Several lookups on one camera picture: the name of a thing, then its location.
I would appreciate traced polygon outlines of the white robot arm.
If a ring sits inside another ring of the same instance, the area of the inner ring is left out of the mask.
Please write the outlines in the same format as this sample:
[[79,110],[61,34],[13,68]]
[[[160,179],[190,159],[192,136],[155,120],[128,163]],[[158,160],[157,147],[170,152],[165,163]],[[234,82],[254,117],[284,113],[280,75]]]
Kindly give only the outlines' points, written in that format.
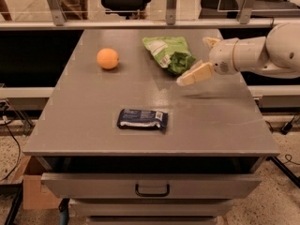
[[300,76],[300,24],[283,23],[275,26],[266,37],[218,39],[204,37],[209,49],[209,61],[199,61],[178,79],[187,86],[210,79],[215,73],[234,75],[237,72],[294,79]]

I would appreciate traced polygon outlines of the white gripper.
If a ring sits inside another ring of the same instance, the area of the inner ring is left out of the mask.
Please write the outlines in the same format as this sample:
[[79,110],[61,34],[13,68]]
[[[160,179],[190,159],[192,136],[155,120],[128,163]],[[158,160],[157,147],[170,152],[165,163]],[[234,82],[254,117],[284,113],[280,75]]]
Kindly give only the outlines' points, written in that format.
[[233,50],[237,38],[220,40],[216,37],[204,37],[203,44],[210,50],[209,62],[199,61],[177,80],[180,86],[187,86],[211,78],[214,73],[220,75],[233,75],[237,72],[233,64]]

